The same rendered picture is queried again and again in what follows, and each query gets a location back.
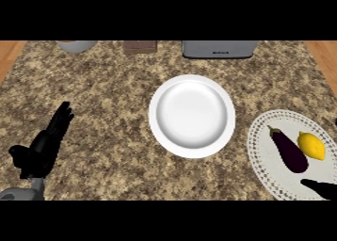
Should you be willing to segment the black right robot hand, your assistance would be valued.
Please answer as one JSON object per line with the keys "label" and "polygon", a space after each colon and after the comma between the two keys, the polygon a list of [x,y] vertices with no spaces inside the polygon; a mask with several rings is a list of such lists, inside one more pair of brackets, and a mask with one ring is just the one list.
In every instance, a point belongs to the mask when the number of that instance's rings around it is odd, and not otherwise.
{"label": "black right robot hand", "polygon": [[330,183],[323,183],[313,181],[310,179],[301,179],[301,184],[308,187],[322,198],[324,198],[329,201],[337,201],[337,185]]}

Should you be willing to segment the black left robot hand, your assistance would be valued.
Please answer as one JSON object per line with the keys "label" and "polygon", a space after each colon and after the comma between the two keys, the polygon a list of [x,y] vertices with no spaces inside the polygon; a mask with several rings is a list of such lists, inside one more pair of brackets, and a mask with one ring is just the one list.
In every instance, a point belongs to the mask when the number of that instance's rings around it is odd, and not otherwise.
{"label": "black left robot hand", "polygon": [[46,129],[37,133],[31,145],[28,147],[22,145],[10,146],[12,164],[21,169],[21,179],[44,178],[49,175],[72,118],[69,103],[63,101]]}

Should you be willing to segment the white oval placemat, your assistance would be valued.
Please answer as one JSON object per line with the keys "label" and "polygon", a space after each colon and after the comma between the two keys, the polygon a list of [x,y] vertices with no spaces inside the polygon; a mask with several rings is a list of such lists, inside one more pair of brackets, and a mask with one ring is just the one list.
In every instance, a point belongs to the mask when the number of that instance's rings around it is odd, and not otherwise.
{"label": "white oval placemat", "polygon": [[[293,143],[299,132],[305,132],[324,144],[324,160],[305,157],[305,172],[293,173],[285,167],[268,126],[279,129]],[[322,201],[320,195],[301,184],[301,179],[310,179],[337,185],[337,143],[322,126],[291,110],[268,110],[252,121],[246,149],[255,176],[273,197],[279,201]]]}

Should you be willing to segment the yellow lemon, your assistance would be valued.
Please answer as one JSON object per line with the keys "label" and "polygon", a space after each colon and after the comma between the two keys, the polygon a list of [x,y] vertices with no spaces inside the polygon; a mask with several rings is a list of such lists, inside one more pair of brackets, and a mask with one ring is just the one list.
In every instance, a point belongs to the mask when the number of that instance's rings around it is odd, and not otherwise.
{"label": "yellow lemon", "polygon": [[324,159],[324,144],[313,134],[299,132],[298,146],[302,153],[310,158],[314,158],[317,160]]}

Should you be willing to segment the white round plate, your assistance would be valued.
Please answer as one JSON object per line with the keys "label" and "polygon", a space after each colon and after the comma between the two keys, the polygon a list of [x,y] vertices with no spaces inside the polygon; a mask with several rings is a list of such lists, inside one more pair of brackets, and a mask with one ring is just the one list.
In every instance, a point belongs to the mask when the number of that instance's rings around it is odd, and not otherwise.
{"label": "white round plate", "polygon": [[178,75],[161,84],[147,118],[156,142],[180,157],[205,158],[229,143],[233,102],[223,87],[201,75]]}

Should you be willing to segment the purple eggplant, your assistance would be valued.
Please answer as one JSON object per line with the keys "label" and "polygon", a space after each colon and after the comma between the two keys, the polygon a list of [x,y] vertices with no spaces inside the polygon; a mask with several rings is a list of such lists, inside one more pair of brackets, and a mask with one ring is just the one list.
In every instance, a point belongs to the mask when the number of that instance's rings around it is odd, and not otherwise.
{"label": "purple eggplant", "polygon": [[299,147],[292,142],[289,137],[283,134],[283,132],[268,126],[270,138],[276,145],[277,153],[283,162],[285,167],[293,173],[305,172],[308,168],[307,158],[304,153],[301,152]]}

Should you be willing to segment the pale grey pot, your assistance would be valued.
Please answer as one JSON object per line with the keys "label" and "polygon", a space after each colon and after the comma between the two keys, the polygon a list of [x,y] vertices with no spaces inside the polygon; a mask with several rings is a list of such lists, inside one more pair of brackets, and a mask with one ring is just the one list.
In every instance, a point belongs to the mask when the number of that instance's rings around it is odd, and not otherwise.
{"label": "pale grey pot", "polygon": [[96,40],[71,40],[71,41],[57,40],[56,41],[56,44],[59,45],[60,49],[68,53],[80,53],[88,50],[96,43],[97,43]]}

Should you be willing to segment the brown wooden block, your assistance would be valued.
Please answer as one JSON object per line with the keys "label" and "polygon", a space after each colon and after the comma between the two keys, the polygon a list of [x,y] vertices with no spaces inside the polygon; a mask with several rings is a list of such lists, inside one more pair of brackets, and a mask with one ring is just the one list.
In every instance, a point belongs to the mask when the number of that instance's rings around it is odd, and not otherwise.
{"label": "brown wooden block", "polygon": [[122,44],[125,54],[150,54],[156,51],[155,40],[125,40]]}

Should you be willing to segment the grey toaster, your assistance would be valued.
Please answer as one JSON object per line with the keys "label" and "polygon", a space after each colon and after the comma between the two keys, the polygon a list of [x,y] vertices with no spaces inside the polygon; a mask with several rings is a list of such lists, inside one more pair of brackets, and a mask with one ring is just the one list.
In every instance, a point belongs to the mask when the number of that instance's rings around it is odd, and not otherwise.
{"label": "grey toaster", "polygon": [[255,46],[255,40],[184,40],[181,55],[186,58],[248,58]]}

